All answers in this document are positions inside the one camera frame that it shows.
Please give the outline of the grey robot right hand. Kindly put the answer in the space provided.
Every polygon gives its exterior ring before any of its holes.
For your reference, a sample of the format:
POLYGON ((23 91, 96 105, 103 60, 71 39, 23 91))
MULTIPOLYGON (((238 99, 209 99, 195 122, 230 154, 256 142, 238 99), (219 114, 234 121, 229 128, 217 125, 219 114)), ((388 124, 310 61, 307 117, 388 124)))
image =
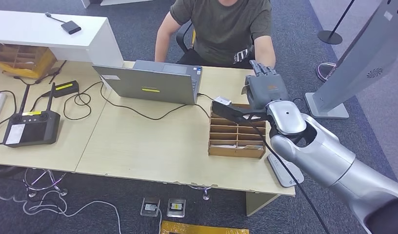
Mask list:
POLYGON ((249 63, 255 74, 245 77, 241 94, 247 96, 251 108, 260 110, 273 101, 289 100, 284 80, 275 69, 255 60, 249 63))

